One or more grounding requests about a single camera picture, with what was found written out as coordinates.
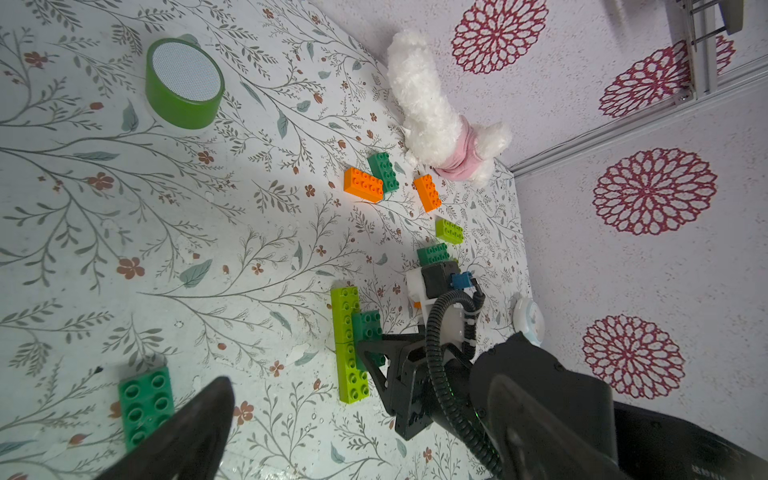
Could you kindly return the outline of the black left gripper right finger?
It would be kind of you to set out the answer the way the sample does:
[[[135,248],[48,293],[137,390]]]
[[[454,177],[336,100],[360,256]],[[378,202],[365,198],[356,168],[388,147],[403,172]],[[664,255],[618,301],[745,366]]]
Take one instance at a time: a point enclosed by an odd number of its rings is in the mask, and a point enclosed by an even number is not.
[[[509,377],[498,375],[491,381],[488,415],[501,459],[498,479],[628,477]]]

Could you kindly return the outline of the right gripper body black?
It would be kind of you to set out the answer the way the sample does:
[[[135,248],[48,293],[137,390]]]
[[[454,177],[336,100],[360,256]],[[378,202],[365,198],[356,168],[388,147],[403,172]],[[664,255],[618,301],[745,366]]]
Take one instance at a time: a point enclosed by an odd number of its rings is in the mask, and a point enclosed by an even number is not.
[[[386,413],[395,419],[395,432],[405,441],[436,424],[461,441],[466,432],[456,430],[441,407],[429,375],[423,333],[385,334],[355,345],[357,359],[375,384]],[[441,346],[448,387],[458,414],[480,437],[480,420],[470,398],[470,373],[476,340]]]

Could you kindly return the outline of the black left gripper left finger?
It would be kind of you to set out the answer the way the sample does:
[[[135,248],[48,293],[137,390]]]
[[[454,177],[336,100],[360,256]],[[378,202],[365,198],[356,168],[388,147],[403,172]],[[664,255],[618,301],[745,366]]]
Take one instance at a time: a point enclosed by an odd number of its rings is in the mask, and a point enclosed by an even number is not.
[[[99,477],[213,479],[226,447],[234,403],[230,379],[215,378],[159,430]]]

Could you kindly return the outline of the long lime green lego brick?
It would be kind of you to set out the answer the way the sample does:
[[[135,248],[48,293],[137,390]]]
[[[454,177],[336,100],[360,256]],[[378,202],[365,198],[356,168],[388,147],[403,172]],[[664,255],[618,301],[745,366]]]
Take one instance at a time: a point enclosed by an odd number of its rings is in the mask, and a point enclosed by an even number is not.
[[[357,368],[352,316],[360,312],[358,289],[331,290],[332,320],[340,400],[353,404],[370,394],[368,376]]]

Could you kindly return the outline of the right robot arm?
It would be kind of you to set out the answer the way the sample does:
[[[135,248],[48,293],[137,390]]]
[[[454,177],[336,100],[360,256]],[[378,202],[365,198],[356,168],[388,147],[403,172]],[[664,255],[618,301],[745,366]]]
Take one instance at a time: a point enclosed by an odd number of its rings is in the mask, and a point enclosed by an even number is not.
[[[397,433],[438,424],[496,479],[763,479],[767,463],[703,428],[614,400],[514,334],[477,353],[485,295],[453,261],[417,272],[423,326],[385,334],[373,312],[345,316]]]

